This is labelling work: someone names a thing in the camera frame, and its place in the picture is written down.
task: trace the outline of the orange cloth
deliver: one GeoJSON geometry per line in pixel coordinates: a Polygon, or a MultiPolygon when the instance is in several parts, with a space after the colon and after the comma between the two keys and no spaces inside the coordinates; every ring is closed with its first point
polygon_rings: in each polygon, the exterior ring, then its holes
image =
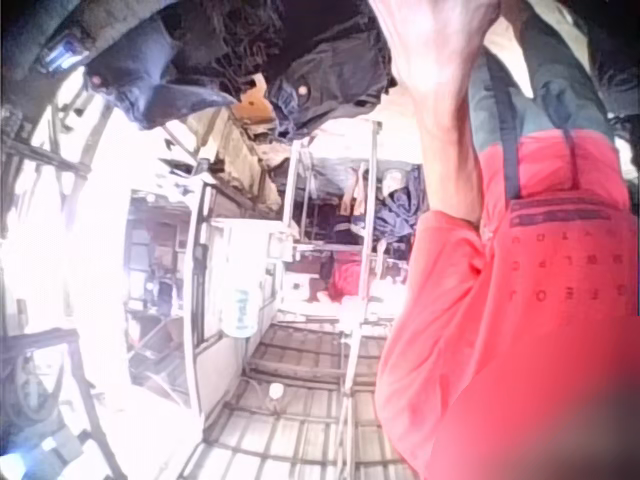
{"type": "Polygon", "coordinates": [[[506,208],[502,149],[483,153],[483,239],[441,212],[420,220],[375,398],[385,433],[423,478],[449,407],[504,352],[638,311],[638,226],[617,154],[599,134],[574,138],[575,161],[559,131],[522,140],[524,198],[506,208]]]}

